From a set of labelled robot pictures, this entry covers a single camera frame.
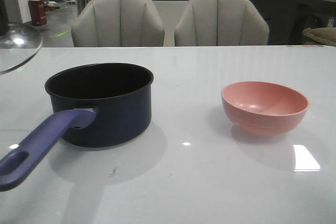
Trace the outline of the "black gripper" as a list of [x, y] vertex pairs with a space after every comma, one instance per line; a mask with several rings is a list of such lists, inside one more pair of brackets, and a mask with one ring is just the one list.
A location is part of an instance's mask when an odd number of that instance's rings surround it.
[[5, 0], [0, 0], [0, 35], [4, 36], [9, 31], [9, 21]]

